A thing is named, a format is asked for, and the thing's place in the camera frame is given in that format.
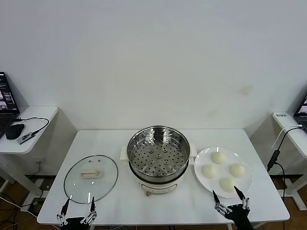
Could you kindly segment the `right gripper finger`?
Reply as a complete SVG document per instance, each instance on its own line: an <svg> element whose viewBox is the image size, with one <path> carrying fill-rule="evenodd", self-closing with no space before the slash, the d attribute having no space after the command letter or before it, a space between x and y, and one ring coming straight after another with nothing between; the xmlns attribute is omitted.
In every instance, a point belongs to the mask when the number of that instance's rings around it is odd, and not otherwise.
<svg viewBox="0 0 307 230"><path fill-rule="evenodd" d="M214 190L213 190L213 200L215 202L215 206L214 206L215 210L218 213L220 213L222 216L228 215L232 212L230 208L220 203L220 200Z"/></svg>
<svg viewBox="0 0 307 230"><path fill-rule="evenodd" d="M236 186L234 186L234 189L238 195L238 197L240 198L240 200L242 201L242 208L246 209L246 210L250 210L249 208L249 198L245 197L245 195L243 194L242 191L240 191Z"/></svg>

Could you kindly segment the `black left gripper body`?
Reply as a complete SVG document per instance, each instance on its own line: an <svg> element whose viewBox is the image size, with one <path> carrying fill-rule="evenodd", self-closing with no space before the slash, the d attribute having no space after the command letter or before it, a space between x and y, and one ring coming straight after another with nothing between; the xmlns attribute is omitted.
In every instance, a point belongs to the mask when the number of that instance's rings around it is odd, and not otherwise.
<svg viewBox="0 0 307 230"><path fill-rule="evenodd" d="M88 230L89 225L81 223L83 217L75 217L66 219L67 224L63 224L62 230Z"/></svg>

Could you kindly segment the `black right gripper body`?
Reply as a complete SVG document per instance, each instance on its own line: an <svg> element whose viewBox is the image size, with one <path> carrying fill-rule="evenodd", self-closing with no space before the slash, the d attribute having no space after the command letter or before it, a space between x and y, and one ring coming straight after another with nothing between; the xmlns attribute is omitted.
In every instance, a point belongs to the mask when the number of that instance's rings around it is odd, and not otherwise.
<svg viewBox="0 0 307 230"><path fill-rule="evenodd" d="M232 205L228 208L232 211L225 213L224 217L232 220L237 230L253 230L253 226L248 219L249 209L243 209L243 205Z"/></svg>

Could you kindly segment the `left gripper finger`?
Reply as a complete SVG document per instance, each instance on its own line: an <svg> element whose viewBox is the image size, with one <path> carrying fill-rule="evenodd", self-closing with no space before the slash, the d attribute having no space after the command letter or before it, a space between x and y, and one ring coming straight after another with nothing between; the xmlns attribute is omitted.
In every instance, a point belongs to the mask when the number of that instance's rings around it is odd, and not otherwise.
<svg viewBox="0 0 307 230"><path fill-rule="evenodd" d="M97 212L95 210L95 202L94 202L94 196L92 197L91 206L89 213L83 218L82 224L84 225L91 225L92 222L97 217Z"/></svg>
<svg viewBox="0 0 307 230"><path fill-rule="evenodd" d="M70 199L68 198L65 204L62 206L60 213L56 215L56 219L60 227L63 227L64 225L68 224L66 220L66 214L68 211L69 202L70 202Z"/></svg>

